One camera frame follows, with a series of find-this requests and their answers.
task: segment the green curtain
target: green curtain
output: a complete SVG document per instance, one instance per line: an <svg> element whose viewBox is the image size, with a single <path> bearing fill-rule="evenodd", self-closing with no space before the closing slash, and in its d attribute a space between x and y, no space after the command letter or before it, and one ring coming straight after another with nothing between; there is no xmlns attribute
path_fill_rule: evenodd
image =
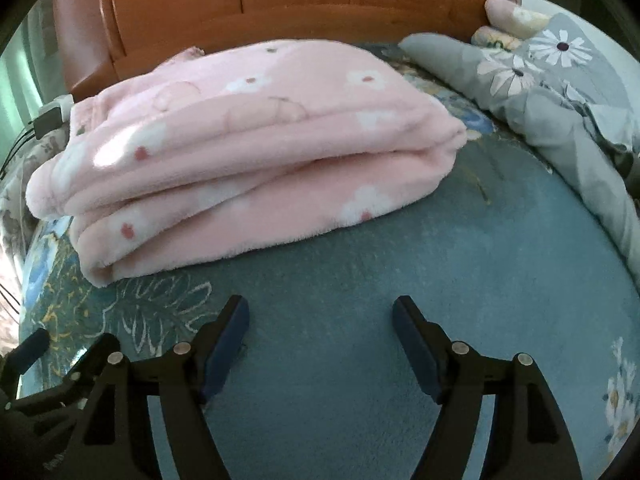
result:
<svg viewBox="0 0 640 480"><path fill-rule="evenodd" d="M29 62L26 20L0 56L0 160L4 161L15 137L42 106L42 96Z"/></svg>
<svg viewBox="0 0 640 480"><path fill-rule="evenodd" d="M53 0L38 0L0 56L0 164L39 108L65 93Z"/></svg>

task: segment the folded blanket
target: folded blanket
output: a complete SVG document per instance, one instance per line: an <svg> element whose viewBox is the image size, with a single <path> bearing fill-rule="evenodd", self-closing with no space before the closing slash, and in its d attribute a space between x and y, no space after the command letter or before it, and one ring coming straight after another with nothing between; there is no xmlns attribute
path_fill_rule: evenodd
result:
<svg viewBox="0 0 640 480"><path fill-rule="evenodd" d="M433 192L463 123L375 56L329 41L191 49L72 110L27 189L71 215L94 285L366 221Z"/></svg>

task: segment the blue gripper pad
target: blue gripper pad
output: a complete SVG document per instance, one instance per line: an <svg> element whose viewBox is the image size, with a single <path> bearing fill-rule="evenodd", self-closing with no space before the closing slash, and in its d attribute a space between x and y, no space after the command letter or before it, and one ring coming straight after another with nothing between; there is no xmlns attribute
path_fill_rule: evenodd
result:
<svg viewBox="0 0 640 480"><path fill-rule="evenodd" d="M411 368L414 370L415 378L422 391L432 397L434 402L440 403L444 392L440 377L446 371L446 360L442 362L441 358L441 362L438 364L434 352L431 351L428 342L418 330L417 323L420 321L424 324L427 323L411 298L401 296L394 302L393 326Z"/></svg>
<svg viewBox="0 0 640 480"><path fill-rule="evenodd" d="M249 304L245 298L241 298L205 362L205 380L200 390L205 402L222 391L248 329Z"/></svg>

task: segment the white flower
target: white flower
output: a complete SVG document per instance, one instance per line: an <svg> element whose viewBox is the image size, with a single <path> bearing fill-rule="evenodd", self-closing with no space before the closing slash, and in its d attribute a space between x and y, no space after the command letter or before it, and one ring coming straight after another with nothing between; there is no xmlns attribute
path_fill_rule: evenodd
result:
<svg viewBox="0 0 640 480"><path fill-rule="evenodd" d="M535 72L541 72L533 63L523 60L520 56L513 56L513 67L497 62L489 53L484 53L484 58L485 60L478 64L478 75L496 72L489 90L491 95L496 95L498 90L500 90L507 81L511 81L507 90L508 97L518 95L523 90L532 87L536 83L536 80L529 72L522 70L525 66Z"/></svg>
<svg viewBox="0 0 640 480"><path fill-rule="evenodd" d="M155 220L148 216L143 205L136 203L124 206L107 217L110 238L108 245L105 246L104 261L115 262L156 236L161 229L161 224Z"/></svg>
<svg viewBox="0 0 640 480"><path fill-rule="evenodd" d="M386 87L385 79L377 70L353 70L347 73L347 81L349 84L365 86L372 90L384 90Z"/></svg>
<svg viewBox="0 0 640 480"><path fill-rule="evenodd" d="M364 110L356 112L356 117L363 130L373 132L380 121L392 121L396 118L396 113L393 110Z"/></svg>
<svg viewBox="0 0 640 480"><path fill-rule="evenodd" d="M513 56L511 52L509 52L508 50L504 50L499 46L495 48L483 48L482 55L489 61L493 59L511 59L511 56Z"/></svg>
<svg viewBox="0 0 640 480"><path fill-rule="evenodd" d="M121 129L95 153L94 166L106 168L125 160L142 161L162 151L167 127L163 121L132 124Z"/></svg>
<svg viewBox="0 0 640 480"><path fill-rule="evenodd" d="M475 130L467 130L466 131L466 140L478 140L482 139L482 134Z"/></svg>
<svg viewBox="0 0 640 480"><path fill-rule="evenodd" d="M341 226L348 227L389 213L393 208L394 202L375 186L361 186L353 199L342 206L338 220Z"/></svg>
<svg viewBox="0 0 640 480"><path fill-rule="evenodd" d="M194 189L198 197L196 206L198 212L211 209L246 191L238 186L238 181L234 177L214 178L208 182L196 184Z"/></svg>
<svg viewBox="0 0 640 480"><path fill-rule="evenodd" d="M584 43L583 38L575 38L571 42L568 41L568 33L566 30L561 30L559 33L559 39L550 30L543 30L542 34L544 38L534 38L534 41L539 43L531 43L529 45L529 51L537 59L542 59L546 56L546 62L549 65L555 66L560 60L560 65L564 68L569 68L572 65L572 61L577 64L585 64L587 61L593 59L590 54L590 48L582 46Z"/></svg>
<svg viewBox="0 0 640 480"><path fill-rule="evenodd" d="M636 424L638 402L631 394L636 378L636 364L622 358L622 338L611 346L618 364L616 377L609 379L605 406L605 418L610 427L607 437L610 457L613 458L622 448Z"/></svg>
<svg viewBox="0 0 640 480"><path fill-rule="evenodd" d="M234 94L254 94L271 83L271 78L263 74L248 75L227 84L225 89Z"/></svg>

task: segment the blue bedsheet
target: blue bedsheet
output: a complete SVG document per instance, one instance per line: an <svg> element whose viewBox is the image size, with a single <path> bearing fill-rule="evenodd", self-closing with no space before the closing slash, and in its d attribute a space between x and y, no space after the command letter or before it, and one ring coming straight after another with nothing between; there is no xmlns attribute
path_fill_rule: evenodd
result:
<svg viewBox="0 0 640 480"><path fill-rule="evenodd" d="M410 294L482 354L533 355L596 478L638 420L640 300L622 260L511 132L396 50L368 48L478 133L436 192L354 228L104 289L82 278L68 221L48 224L28 258L20 330L45 326L53 343L24 392L56 384L104 331L131 358L157 355L242 294L252 325L206 409L234 480L408 479L438 415L391 327L392 301ZM479 475L491 412L488 399L467 479ZM156 404L152 413L157 428Z"/></svg>

